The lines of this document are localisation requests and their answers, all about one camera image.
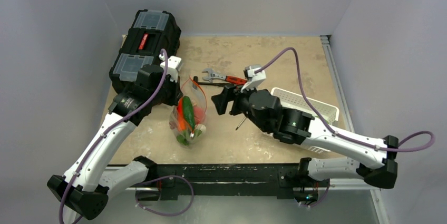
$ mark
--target white bracket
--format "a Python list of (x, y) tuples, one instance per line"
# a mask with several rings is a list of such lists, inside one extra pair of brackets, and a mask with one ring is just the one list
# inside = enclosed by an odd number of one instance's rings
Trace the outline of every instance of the white bracket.
[(242, 87), (241, 91), (252, 90), (254, 88), (257, 88), (266, 78), (265, 70), (255, 73), (256, 70), (261, 69), (261, 65), (255, 64), (250, 65), (244, 69), (245, 77), (247, 78), (247, 82)]
[[(160, 67), (164, 68), (166, 61), (160, 63)], [(167, 75), (171, 75), (171, 82), (177, 82), (179, 79), (179, 72), (183, 66), (183, 61), (177, 56), (171, 56), (168, 59), (168, 72)]]

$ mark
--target adjustable wrench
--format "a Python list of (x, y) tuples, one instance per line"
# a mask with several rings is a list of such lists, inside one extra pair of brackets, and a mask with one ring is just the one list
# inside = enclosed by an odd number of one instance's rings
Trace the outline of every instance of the adjustable wrench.
[(208, 76), (204, 76), (203, 80), (208, 81), (212, 83), (213, 79), (220, 79), (229, 83), (234, 84), (245, 84), (247, 80), (235, 77), (235, 76), (229, 76), (229, 75), (222, 75), (220, 73), (217, 73), (216, 71), (212, 70), (211, 68), (206, 68), (202, 71), (202, 73), (208, 73)]

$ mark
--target black base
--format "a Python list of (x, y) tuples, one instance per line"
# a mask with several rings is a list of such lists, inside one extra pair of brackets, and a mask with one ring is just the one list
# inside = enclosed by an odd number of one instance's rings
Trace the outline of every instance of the black base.
[[(142, 162), (145, 157), (135, 160)], [(146, 181), (178, 175), (187, 179), (198, 196), (272, 196), (294, 199), (304, 188), (316, 187), (317, 181), (300, 172), (299, 163), (257, 164), (157, 164)], [(329, 180), (319, 182), (325, 187)], [(162, 181), (160, 200), (177, 200), (179, 195), (191, 195), (189, 186), (181, 179)], [(158, 187), (157, 183), (146, 187)]]
[[(383, 139), (388, 148), (399, 148), (399, 140), (396, 137), (388, 135)], [(375, 170), (360, 164), (360, 167), (357, 169), (357, 174), (361, 175), (365, 183), (370, 186), (382, 189), (392, 189), (397, 180), (397, 162), (394, 161), (396, 155), (397, 152), (388, 152), (386, 159), (382, 160), (384, 166)]]
[[(62, 176), (52, 175), (47, 184), (51, 192), (61, 201), (67, 182)], [(71, 187), (65, 205), (87, 220), (96, 218), (104, 210), (109, 196), (108, 187), (98, 186), (93, 192), (82, 191), (82, 187)]]

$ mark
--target red wrench handle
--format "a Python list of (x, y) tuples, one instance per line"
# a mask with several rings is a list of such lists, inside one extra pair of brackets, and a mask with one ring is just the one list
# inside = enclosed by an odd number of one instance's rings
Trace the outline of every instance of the red wrench handle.
[(229, 82), (229, 83), (234, 83), (234, 84), (245, 84), (247, 82), (247, 80), (242, 79), (242, 78), (238, 78), (235, 76), (227, 76), (225, 78), (225, 81)]

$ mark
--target toolbox lid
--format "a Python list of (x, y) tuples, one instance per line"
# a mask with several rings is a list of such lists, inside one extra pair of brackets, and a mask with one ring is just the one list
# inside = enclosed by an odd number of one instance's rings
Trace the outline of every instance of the toolbox lid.
[(133, 28), (146, 28), (163, 31), (168, 22), (169, 14), (161, 11), (140, 12)]
[(152, 56), (121, 54), (113, 74), (119, 74), (121, 81), (134, 82), (137, 80), (138, 70), (146, 64), (152, 64)]

